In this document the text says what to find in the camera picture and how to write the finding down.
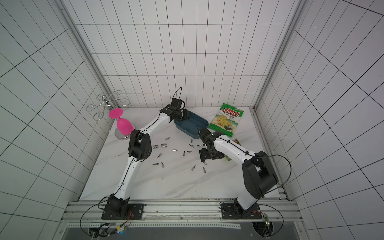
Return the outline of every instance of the white marble surface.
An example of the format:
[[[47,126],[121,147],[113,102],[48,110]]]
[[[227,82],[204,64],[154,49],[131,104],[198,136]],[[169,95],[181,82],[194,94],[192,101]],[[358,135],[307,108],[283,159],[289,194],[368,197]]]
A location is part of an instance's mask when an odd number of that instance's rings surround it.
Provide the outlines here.
[[[191,112],[211,122],[219,107],[188,108]],[[242,146],[255,152],[263,150],[258,133],[255,129],[251,113],[247,107],[244,110],[239,126],[231,139],[238,139]],[[136,129],[144,127],[159,114],[160,108],[128,108],[122,118],[130,120]],[[82,192],[80,200],[99,200],[114,192],[128,159],[129,141],[117,140],[114,136],[114,122],[107,140],[101,150],[96,164]],[[200,162],[200,139],[193,139],[176,128],[171,122],[160,132],[151,136],[152,144],[160,146],[167,143],[168,147],[152,150],[137,174],[131,199],[207,199],[207,198],[236,198],[244,187],[241,165],[224,159],[209,159],[207,165]],[[279,197],[278,190],[266,197]]]

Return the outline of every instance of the white tile wall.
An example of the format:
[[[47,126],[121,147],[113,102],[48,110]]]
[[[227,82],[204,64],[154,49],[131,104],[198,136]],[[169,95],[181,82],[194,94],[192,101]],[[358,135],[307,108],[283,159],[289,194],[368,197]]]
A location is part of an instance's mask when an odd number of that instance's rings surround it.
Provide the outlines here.
[[[311,240],[382,238],[383,6],[309,1],[257,106]]]
[[[298,1],[64,3],[109,87],[160,107],[180,86],[186,106],[254,105]]]
[[[100,93],[53,0],[0,2],[0,239],[52,239],[110,127],[84,109]]]

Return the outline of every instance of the metal wine glass holder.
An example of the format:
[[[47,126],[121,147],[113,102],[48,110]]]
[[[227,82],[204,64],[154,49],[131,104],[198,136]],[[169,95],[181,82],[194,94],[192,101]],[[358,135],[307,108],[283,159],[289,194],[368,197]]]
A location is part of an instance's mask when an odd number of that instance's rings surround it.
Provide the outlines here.
[[[115,90],[108,97],[107,97],[107,95],[105,95],[105,93],[101,93],[101,94],[97,95],[96,99],[102,101],[102,103],[100,103],[99,105],[96,105],[95,103],[91,103],[90,105],[88,105],[85,108],[87,112],[90,112],[90,111],[95,110],[96,108],[98,108],[99,106],[104,104],[104,108],[103,108],[103,111],[101,112],[101,114],[100,114],[100,112],[97,112],[93,115],[93,119],[95,121],[98,121],[104,117],[104,112],[105,112],[106,108],[108,108],[108,110],[112,110],[114,108],[119,108],[118,103],[114,102],[114,101],[119,100],[122,107],[126,107],[126,106],[130,105],[129,99],[127,99],[127,98],[114,99],[114,98],[112,98],[113,94],[118,96],[118,95],[122,94],[122,92],[121,92],[121,90]]]

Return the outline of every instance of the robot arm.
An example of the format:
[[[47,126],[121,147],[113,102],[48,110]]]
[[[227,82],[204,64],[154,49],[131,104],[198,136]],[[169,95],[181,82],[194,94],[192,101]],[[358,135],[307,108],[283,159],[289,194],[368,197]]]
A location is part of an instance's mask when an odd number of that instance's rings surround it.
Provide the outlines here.
[[[160,110],[160,114],[140,130],[133,130],[129,140],[129,158],[124,173],[114,192],[108,198],[105,211],[110,217],[122,218],[127,212],[130,189],[139,171],[141,162],[152,152],[150,135],[158,132],[172,120],[182,121],[189,118],[188,111],[181,108],[184,101],[173,98],[170,105]],[[270,190],[278,181],[270,160],[262,151],[255,153],[234,143],[222,132],[211,133],[207,128],[199,131],[199,137],[206,148],[200,149],[200,159],[223,158],[224,154],[242,165],[245,188],[235,200],[235,208],[242,214]]]
[[[206,146],[199,151],[202,162],[206,159],[218,159],[227,155],[237,164],[241,164],[245,189],[235,200],[235,208],[238,213],[245,213],[277,184],[276,172],[267,154],[263,151],[258,153],[250,151],[231,141],[224,133],[220,131],[211,133],[207,128],[199,131],[199,137]]]

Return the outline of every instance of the blue tray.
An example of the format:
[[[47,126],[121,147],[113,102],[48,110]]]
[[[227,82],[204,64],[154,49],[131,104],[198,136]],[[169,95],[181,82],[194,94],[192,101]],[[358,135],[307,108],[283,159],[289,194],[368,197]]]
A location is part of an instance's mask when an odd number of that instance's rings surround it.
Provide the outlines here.
[[[174,123],[182,132],[188,134],[194,139],[199,139],[197,133],[200,129],[208,127],[208,121],[191,111],[188,111],[188,113],[189,119],[180,122],[174,121]]]

